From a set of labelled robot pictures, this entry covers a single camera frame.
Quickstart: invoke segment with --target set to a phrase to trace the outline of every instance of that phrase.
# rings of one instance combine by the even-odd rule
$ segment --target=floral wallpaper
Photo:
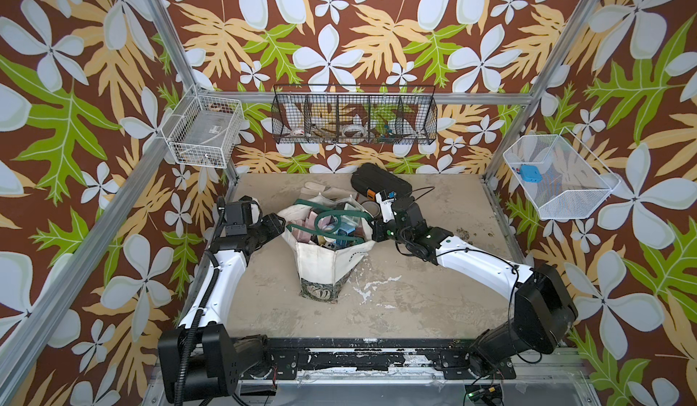
[[[526,92],[578,0],[163,0],[199,85],[324,91],[387,84]],[[482,173],[517,106],[439,106],[431,146],[276,145],[270,106],[246,104],[241,171]]]
[[[399,82],[497,93],[539,73],[578,0],[165,2],[210,90]]]
[[[144,0],[0,0],[0,354],[179,101]],[[136,404],[178,316],[222,176],[152,176],[13,400]]]
[[[490,180],[521,248],[568,285],[605,405],[697,402],[694,5],[602,0],[527,123],[571,130],[622,177],[591,217],[541,221],[506,167]]]

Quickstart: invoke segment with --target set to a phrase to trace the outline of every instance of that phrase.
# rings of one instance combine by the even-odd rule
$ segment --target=black wire basket
[[[271,105],[276,143],[430,144],[436,140],[435,86],[365,86],[313,92],[324,85],[276,84]]]

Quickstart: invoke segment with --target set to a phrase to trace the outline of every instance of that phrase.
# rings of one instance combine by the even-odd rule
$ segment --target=aluminum frame
[[[530,91],[531,102],[529,105],[521,108],[513,119],[511,126],[508,128],[506,135],[501,139],[501,143],[498,145],[496,151],[493,153],[492,160],[489,162],[489,166],[484,171],[484,179],[489,180],[489,178],[496,175],[499,167],[501,167],[503,161],[503,152],[511,147],[513,143],[518,139],[521,129],[525,125],[528,119],[530,119],[537,111],[537,106],[542,99],[542,94],[549,86],[549,81],[554,74],[554,71],[559,65],[562,64],[564,58],[566,58],[571,45],[576,41],[576,36],[579,35],[580,30],[590,19],[590,15],[593,13],[596,5],[600,0],[579,0],[576,5],[574,12],[571,13],[569,20],[562,31],[559,40],[552,47],[552,52],[549,54],[545,65],[537,77],[532,90]]]
[[[200,93],[237,99],[245,104],[271,104],[274,92],[211,92],[201,90]],[[338,95],[361,95],[362,93],[341,93]],[[480,104],[480,105],[529,105],[533,102],[529,93],[424,93],[433,95],[436,104]]]
[[[181,45],[174,24],[167,10],[164,9],[161,0],[146,0],[146,2],[152,11],[153,22],[162,37],[163,45],[170,53],[174,68],[183,80],[184,88],[193,90],[195,95],[202,93],[203,91],[196,85],[191,68],[186,61],[183,45]],[[434,95],[437,104],[524,105],[514,118],[507,135],[504,136],[500,146],[494,153],[492,161],[484,173],[485,180],[496,174],[502,163],[503,151],[510,147],[517,138],[521,127],[534,114],[534,110],[536,110],[537,104],[549,84],[554,69],[563,62],[576,35],[587,22],[598,2],[599,0],[579,1],[530,93],[437,93]],[[269,103],[273,101],[273,93],[214,93],[221,94],[224,97],[234,97],[246,103]],[[25,376],[32,365],[34,365],[53,331],[73,303],[77,293],[82,289],[89,275],[102,259],[109,243],[113,240],[123,221],[126,220],[128,213],[140,197],[147,182],[160,166],[166,149],[167,147],[163,139],[158,139],[153,143],[124,185],[119,189],[114,200],[110,202],[105,213],[75,251],[71,263],[58,276],[55,285],[48,290],[47,299],[42,300],[42,303],[35,309],[30,318],[17,328],[19,332],[5,345],[3,356],[0,359],[0,405],[9,403],[12,400],[17,388],[24,381]],[[233,181],[236,184],[239,176],[235,172],[234,166],[228,166],[225,169],[225,173],[231,184],[227,195],[231,197],[234,193]],[[485,192],[487,192],[488,196],[491,195],[487,189],[485,189]],[[501,209],[498,208],[495,211],[497,218],[501,220]],[[550,368],[546,366],[544,370],[540,370],[549,371]],[[594,395],[595,400],[591,400],[591,397],[588,397],[588,402],[599,404],[597,396],[592,391],[591,388],[590,392]],[[149,393],[150,391],[148,390],[144,401],[150,400],[152,405],[158,403],[157,398],[151,397]]]
[[[162,0],[145,1],[148,3],[152,13],[152,22],[162,38],[162,44],[170,54],[174,70],[179,74],[179,78],[182,79],[184,90],[192,90],[195,95],[198,94],[198,84],[194,79],[194,74],[191,72],[191,66],[189,66],[186,60],[184,45],[179,40],[179,34],[176,32],[170,14],[162,5]]]
[[[159,168],[166,151],[167,144],[158,137],[114,195],[114,199],[73,254],[70,263],[57,276],[45,298],[41,299],[27,321],[16,328],[13,338],[4,345],[4,352],[0,356],[0,405],[12,401],[15,392]]]
[[[513,258],[513,261],[517,262],[518,264],[530,265],[532,267],[533,263],[528,262],[526,260],[525,255],[523,254],[523,251],[521,250],[521,247],[518,244],[516,236],[513,233],[511,233],[511,228],[510,226],[508,226],[508,222],[505,220],[506,214],[503,212],[503,209],[501,208],[501,203],[498,202],[498,200],[496,199],[496,194],[494,193],[492,188],[488,184],[486,184],[486,181],[483,177],[482,189],[486,194],[486,198],[489,200],[489,204],[492,206],[493,216],[496,218],[498,227],[500,227],[501,229],[503,239],[506,240],[506,245],[508,245],[508,249],[511,252],[511,257]]]

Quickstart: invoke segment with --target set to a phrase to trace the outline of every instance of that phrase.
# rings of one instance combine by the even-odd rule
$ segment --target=black case
[[[411,184],[372,163],[358,168],[351,176],[351,186],[372,201],[375,200],[375,193],[383,190],[395,192],[397,198],[407,196],[412,191]]]

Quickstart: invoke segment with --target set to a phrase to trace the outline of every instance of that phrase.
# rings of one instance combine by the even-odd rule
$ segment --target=floor surface
[[[291,205],[307,181],[351,188],[351,175],[242,175],[235,199],[258,199],[264,214]],[[436,189],[418,203],[440,226],[480,249],[511,259],[476,175],[405,175],[416,189]],[[508,303],[463,274],[380,242],[353,270],[336,304],[300,297],[291,248],[276,238],[252,255],[230,309],[231,336],[333,338],[475,338],[503,323]]]

